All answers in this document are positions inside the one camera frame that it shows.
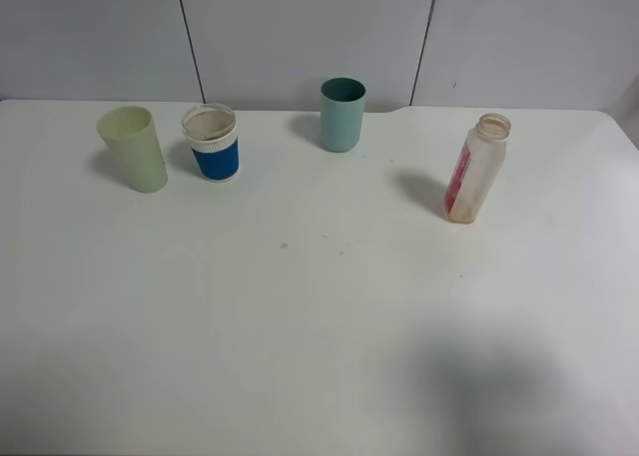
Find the clear bottle with pink label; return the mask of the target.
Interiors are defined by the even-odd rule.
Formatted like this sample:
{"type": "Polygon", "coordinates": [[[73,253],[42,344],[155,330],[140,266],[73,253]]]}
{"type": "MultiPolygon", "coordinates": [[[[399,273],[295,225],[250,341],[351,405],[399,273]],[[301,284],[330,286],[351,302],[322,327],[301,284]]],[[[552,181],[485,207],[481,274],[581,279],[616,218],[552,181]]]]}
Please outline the clear bottle with pink label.
{"type": "Polygon", "coordinates": [[[511,123],[500,114],[484,114],[465,138],[446,189],[447,219],[472,224],[503,164],[511,123]]]}

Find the light green plastic cup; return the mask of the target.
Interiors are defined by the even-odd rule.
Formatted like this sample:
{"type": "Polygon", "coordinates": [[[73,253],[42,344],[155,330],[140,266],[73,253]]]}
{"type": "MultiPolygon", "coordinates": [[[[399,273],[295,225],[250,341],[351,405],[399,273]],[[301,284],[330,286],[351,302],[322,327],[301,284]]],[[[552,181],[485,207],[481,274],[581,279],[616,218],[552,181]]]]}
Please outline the light green plastic cup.
{"type": "Polygon", "coordinates": [[[133,190],[149,194],[166,185],[166,164],[152,114],[146,108],[116,108],[100,118],[96,130],[133,190]]]}

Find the teal plastic cup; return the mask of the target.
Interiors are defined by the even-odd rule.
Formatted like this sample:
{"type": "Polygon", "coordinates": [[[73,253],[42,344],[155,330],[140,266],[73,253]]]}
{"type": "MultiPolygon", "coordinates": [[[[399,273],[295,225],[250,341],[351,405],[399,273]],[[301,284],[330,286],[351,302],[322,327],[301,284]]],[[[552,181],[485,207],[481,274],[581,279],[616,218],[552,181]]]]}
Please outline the teal plastic cup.
{"type": "Polygon", "coordinates": [[[320,138],[331,152],[344,153],[358,143],[366,88],[360,81],[338,77],[320,87],[320,138]]]}

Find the blue ribbed paper cup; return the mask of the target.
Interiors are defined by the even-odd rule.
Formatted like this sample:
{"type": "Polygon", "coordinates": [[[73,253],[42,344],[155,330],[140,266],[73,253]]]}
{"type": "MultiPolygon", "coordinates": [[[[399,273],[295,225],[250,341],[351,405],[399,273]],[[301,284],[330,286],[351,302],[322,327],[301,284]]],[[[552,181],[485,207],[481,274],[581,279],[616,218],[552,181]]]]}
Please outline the blue ribbed paper cup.
{"type": "Polygon", "coordinates": [[[240,167],[238,121],[231,108],[196,106],[183,117],[182,129],[205,179],[220,183],[236,175],[240,167]]]}

